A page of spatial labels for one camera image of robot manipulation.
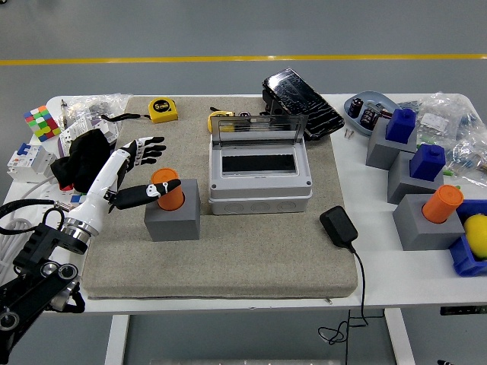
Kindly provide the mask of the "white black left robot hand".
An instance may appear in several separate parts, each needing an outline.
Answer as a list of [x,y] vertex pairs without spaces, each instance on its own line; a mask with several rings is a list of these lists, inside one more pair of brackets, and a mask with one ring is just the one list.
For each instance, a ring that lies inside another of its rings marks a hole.
[[174,178],[120,188],[125,174],[134,167],[157,161],[166,149],[163,142],[163,137],[144,137],[115,150],[89,188],[84,202],[67,213],[62,232],[86,242],[102,231],[104,217],[114,208],[124,210],[146,205],[179,187],[181,181]]

